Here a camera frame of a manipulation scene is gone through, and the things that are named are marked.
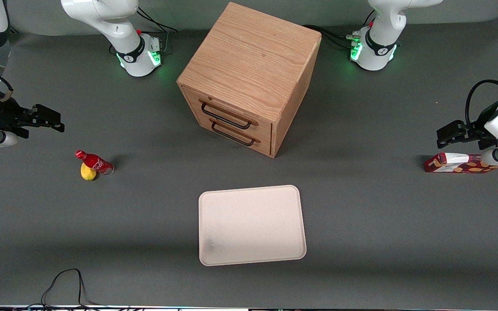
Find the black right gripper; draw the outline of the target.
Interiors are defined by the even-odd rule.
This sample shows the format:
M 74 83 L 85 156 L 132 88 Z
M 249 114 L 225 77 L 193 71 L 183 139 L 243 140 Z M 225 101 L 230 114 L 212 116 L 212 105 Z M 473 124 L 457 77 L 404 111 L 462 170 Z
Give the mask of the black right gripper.
M 13 98 L 0 102 L 0 130 L 16 134 L 20 138 L 28 139 L 28 127 L 45 127 L 63 133 L 64 124 L 61 123 L 61 114 L 46 106 L 36 104 L 32 108 L 32 117 L 38 122 L 31 122 L 31 110 L 22 108 Z

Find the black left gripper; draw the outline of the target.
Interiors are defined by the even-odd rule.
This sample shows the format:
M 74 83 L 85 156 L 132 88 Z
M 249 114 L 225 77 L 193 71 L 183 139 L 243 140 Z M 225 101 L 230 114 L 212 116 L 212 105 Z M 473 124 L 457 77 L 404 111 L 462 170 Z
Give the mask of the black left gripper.
M 498 101 L 491 104 L 478 115 L 472 122 L 474 137 L 466 137 L 468 126 L 462 121 L 452 121 L 437 130 L 437 148 L 443 149 L 455 143 L 469 143 L 478 141 L 479 150 L 486 150 L 490 147 L 498 147 L 498 139 L 486 130 L 486 123 L 494 116 L 498 108 Z

